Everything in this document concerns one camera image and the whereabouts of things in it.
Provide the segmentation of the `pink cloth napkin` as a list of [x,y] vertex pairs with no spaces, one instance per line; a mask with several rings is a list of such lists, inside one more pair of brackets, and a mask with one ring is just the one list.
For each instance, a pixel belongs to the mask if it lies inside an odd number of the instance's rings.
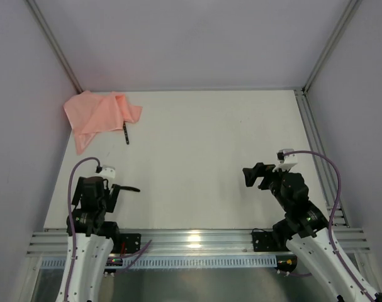
[[77,154],[83,154],[98,133],[122,130],[125,123],[137,123],[143,108],[131,104],[125,94],[96,94],[84,91],[63,105],[72,128]]

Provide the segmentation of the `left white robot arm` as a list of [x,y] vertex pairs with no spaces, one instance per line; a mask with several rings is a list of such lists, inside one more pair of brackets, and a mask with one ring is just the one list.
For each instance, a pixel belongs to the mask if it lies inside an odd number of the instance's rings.
[[80,177],[69,202],[67,257],[57,301],[97,301],[108,256],[119,241],[117,223],[106,221],[119,188],[99,176]]

